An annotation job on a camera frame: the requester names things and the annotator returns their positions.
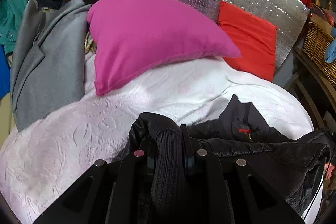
red pillow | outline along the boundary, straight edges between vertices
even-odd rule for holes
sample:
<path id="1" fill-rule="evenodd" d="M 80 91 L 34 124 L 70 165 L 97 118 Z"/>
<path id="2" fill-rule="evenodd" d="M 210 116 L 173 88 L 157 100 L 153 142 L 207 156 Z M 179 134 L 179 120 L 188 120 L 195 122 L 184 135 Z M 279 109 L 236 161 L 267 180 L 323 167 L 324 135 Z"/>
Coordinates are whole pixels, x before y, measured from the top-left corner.
<path id="1" fill-rule="evenodd" d="M 219 3 L 218 25 L 241 51 L 241 58 L 223 57 L 226 63 L 272 81 L 277 27 L 224 1 Z"/>

cable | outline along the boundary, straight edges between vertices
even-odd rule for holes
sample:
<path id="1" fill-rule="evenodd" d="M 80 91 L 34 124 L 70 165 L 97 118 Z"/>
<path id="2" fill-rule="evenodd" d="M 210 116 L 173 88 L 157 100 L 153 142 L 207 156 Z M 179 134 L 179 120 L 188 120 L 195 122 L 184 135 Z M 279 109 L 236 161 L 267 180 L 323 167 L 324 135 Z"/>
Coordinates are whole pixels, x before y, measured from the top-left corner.
<path id="1" fill-rule="evenodd" d="M 329 167 L 330 167 L 330 162 L 331 162 L 332 158 L 334 157 L 335 152 L 336 152 L 336 147 L 334 148 L 333 153 L 332 153 L 332 156 L 330 157 L 330 161 L 329 161 L 329 164 L 328 164 L 328 168 L 327 168 L 327 170 L 326 170 L 326 172 L 325 172 L 325 175 L 323 176 L 323 181 L 324 181 L 325 178 L 326 178 L 326 175 L 327 175 L 328 170 L 329 170 Z M 310 203 L 309 209 L 308 209 L 308 211 L 307 211 L 305 217 L 303 218 L 303 221 L 305 221 L 305 219 L 306 219 L 306 217 L 307 217 L 307 215 L 308 215 L 308 213 L 309 213 L 309 211 L 310 211 L 310 208 L 311 208 L 311 206 L 313 205 L 313 203 L 314 203 L 314 201 L 315 201 L 315 199 L 316 199 L 316 197 L 317 197 L 317 195 L 318 195 L 318 193 L 319 193 L 319 191 L 320 191 L 320 189 L 321 189 L 321 187 L 322 187 L 322 185 L 323 185 L 323 181 L 322 181 L 322 183 L 320 184 L 318 190 L 316 191 L 315 196 L 314 196 L 312 202 Z"/>

blue fabric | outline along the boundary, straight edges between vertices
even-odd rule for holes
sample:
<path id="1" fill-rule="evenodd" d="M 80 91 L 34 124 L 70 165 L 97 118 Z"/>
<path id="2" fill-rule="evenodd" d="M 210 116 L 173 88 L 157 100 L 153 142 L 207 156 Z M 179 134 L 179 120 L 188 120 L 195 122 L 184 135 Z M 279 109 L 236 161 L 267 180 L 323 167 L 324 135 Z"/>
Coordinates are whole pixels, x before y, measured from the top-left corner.
<path id="1" fill-rule="evenodd" d="M 5 54 L 14 49 L 17 31 L 28 0 L 1 0 L 0 1 L 0 45 L 3 45 Z"/>
<path id="2" fill-rule="evenodd" d="M 336 37 L 336 28 L 332 28 L 331 36 L 333 38 Z M 336 39 L 334 39 L 330 43 L 329 47 L 327 47 L 327 49 L 325 50 L 324 61 L 327 62 L 327 63 L 331 63 L 335 60 L 335 58 L 336 58 Z"/>
<path id="3" fill-rule="evenodd" d="M 0 46 L 0 99 L 9 92 L 9 67 L 2 46 Z"/>

pink pillow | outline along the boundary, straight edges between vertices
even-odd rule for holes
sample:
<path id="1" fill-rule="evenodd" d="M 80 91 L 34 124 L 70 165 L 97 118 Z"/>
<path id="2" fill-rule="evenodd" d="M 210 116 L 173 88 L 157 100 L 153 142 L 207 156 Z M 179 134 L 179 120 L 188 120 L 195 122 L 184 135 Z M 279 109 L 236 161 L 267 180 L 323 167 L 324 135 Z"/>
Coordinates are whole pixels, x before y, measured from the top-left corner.
<path id="1" fill-rule="evenodd" d="M 94 83 L 98 96 L 160 64 L 240 56 L 213 21 L 176 0 L 99 0 L 86 21 L 97 44 Z"/>

bed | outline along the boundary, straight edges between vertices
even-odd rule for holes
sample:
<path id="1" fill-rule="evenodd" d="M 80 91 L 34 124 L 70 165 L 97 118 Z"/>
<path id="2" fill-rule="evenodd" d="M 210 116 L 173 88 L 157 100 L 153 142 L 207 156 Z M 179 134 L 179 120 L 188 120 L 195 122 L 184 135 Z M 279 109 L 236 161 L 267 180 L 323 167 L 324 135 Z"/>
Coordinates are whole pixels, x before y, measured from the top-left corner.
<path id="1" fill-rule="evenodd" d="M 233 94 L 252 101 L 270 126 L 298 139 L 313 130 L 305 109 L 284 89 L 203 58 L 151 69 L 119 90 L 95 95 L 95 55 L 86 55 L 85 96 L 34 122 L 14 128 L 0 150 L 0 192 L 22 222 L 31 224 L 95 160 L 110 162 L 127 142 L 138 115 L 156 112 L 177 124 L 219 117 Z M 319 210 L 315 199 L 306 223 Z"/>

